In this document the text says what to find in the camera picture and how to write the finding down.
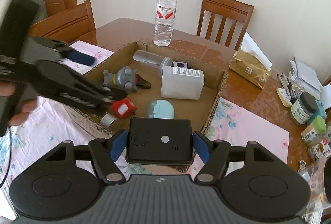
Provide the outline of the person's left hand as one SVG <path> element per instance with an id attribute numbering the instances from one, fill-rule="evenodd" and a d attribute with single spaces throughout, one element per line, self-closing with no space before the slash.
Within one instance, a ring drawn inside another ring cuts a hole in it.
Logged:
<path id="1" fill-rule="evenodd" d="M 12 113 L 12 117 L 9 120 L 9 126 L 18 126 L 24 124 L 28 119 L 30 113 L 36 108 L 37 100 L 27 100 L 24 103 L 20 103 L 20 98 L 12 96 L 15 94 L 16 88 L 15 85 L 11 82 L 1 81 L 1 96 L 9 97 L 10 104 L 12 108 L 10 112 Z"/>

